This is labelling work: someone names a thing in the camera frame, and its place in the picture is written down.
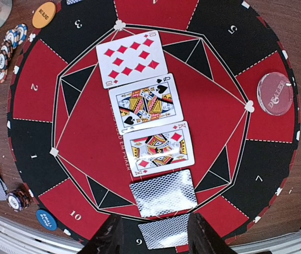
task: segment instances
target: round poker table mat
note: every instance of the round poker table mat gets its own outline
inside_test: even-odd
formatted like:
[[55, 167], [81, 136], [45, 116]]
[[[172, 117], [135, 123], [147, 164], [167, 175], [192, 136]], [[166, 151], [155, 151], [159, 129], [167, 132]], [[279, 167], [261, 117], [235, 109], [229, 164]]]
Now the round poker table mat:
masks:
[[[126, 250], [147, 253], [144, 243], [137, 245], [143, 240], [137, 225], [151, 220], [140, 218], [129, 189], [141, 179], [130, 177], [96, 46], [149, 30], [160, 32], [190, 127], [196, 163], [189, 169], [199, 203], [194, 212], [230, 242], [279, 195], [300, 126], [287, 53], [245, 2], [62, 1], [54, 20], [29, 36], [15, 66], [8, 135], [17, 168], [67, 235], [85, 243], [109, 214], [122, 214], [130, 232]], [[279, 117], [263, 112], [256, 96], [259, 80], [273, 71], [286, 75], [294, 90], [291, 109]], [[248, 101], [253, 113], [244, 110]]]

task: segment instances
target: stack of poker chips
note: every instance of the stack of poker chips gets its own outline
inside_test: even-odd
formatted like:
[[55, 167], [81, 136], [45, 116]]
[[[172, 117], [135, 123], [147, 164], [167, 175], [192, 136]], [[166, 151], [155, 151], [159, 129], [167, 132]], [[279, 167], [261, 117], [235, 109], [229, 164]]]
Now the stack of poker chips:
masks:
[[31, 204], [29, 194], [21, 189], [13, 190], [7, 194], [8, 205], [16, 212], [27, 209]]
[[28, 28], [25, 24], [19, 24], [14, 29], [7, 31], [0, 46], [0, 84], [7, 77], [8, 64], [16, 47], [24, 42], [27, 37]]

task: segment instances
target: yellow disc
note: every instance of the yellow disc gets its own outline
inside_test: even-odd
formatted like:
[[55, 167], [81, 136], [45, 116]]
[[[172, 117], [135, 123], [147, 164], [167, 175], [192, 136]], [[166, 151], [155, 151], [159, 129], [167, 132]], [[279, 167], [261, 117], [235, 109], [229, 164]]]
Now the yellow disc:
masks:
[[56, 13], [56, 6], [52, 2], [42, 4], [33, 16], [33, 26], [43, 28], [50, 23]]

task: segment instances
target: card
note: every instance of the card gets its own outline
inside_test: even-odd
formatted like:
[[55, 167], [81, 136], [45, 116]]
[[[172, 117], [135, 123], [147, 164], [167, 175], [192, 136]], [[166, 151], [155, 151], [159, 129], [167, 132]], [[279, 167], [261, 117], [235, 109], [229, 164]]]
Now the card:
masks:
[[190, 214], [139, 224], [149, 250], [171, 248], [188, 244], [188, 222]]
[[195, 163], [188, 123], [178, 122], [123, 136], [134, 177], [191, 166]]
[[144, 218], [197, 206], [189, 169], [131, 184], [130, 189]]
[[109, 96], [120, 135], [183, 120], [172, 74], [111, 89]]
[[158, 31], [149, 31], [96, 47], [104, 88], [168, 73]]

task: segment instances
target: black triangle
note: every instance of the black triangle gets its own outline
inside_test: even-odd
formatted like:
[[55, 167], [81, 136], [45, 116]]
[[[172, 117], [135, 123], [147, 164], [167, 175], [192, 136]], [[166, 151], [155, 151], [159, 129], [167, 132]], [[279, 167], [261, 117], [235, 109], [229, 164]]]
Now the black triangle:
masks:
[[226, 181], [230, 182], [228, 157], [226, 153], [226, 147], [223, 148], [222, 152], [218, 156], [217, 160], [212, 165], [210, 171], [221, 176]]
[[226, 181], [220, 179], [215, 174], [208, 172], [195, 189], [195, 192], [205, 191], [207, 189], [219, 187], [225, 184], [227, 184]]
[[88, 78], [92, 74], [94, 67], [95, 66], [90, 66], [86, 69], [64, 76], [61, 79], [82, 91], [83, 87], [87, 83]]
[[210, 79], [213, 79], [212, 72], [209, 67], [208, 58], [204, 51], [202, 40], [199, 41], [194, 52], [189, 57], [187, 64], [192, 66]]
[[196, 46], [197, 40], [192, 41], [185, 41], [181, 43], [175, 43], [172, 45], [168, 45], [163, 47], [163, 50], [166, 50], [168, 53], [172, 54], [173, 56], [177, 57], [178, 59], [185, 62], [188, 57], [190, 56], [191, 52], [193, 51], [194, 47]]
[[67, 111], [70, 115], [72, 109], [75, 106], [75, 103], [77, 102], [77, 98], [80, 96], [80, 92], [71, 86], [69, 86], [66, 82], [62, 81], [62, 88], [63, 88], [63, 94], [65, 95], [66, 105], [67, 105]]
[[92, 189], [94, 198], [96, 200], [96, 203], [97, 203], [97, 205], [99, 205], [101, 203], [101, 201], [103, 200], [104, 196], [106, 195], [106, 193], [108, 192], [108, 189], [103, 187], [98, 182], [92, 180], [91, 178], [89, 178], [89, 177], [87, 177], [87, 178], [88, 178], [90, 188]]
[[132, 205], [132, 203], [109, 191], [99, 208], [119, 207], [125, 205]]

